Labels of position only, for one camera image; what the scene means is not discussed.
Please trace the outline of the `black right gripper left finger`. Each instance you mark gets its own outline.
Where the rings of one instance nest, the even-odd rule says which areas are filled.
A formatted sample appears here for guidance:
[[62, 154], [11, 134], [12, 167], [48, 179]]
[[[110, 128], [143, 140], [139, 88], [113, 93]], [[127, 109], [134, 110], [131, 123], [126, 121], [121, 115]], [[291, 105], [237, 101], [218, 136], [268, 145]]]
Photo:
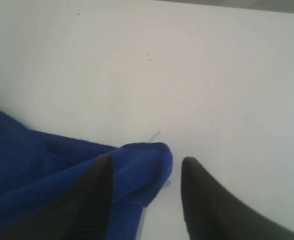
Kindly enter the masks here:
[[103, 240], [112, 210], [113, 177], [112, 158], [99, 156], [56, 199], [0, 230], [0, 240]]

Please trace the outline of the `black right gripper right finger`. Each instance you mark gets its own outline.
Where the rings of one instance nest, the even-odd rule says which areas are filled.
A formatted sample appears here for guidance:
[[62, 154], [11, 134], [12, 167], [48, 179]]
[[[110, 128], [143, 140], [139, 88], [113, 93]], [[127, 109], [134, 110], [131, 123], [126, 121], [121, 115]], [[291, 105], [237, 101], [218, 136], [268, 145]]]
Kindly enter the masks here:
[[225, 189], [194, 157], [181, 167], [181, 200], [191, 240], [294, 240], [294, 232]]

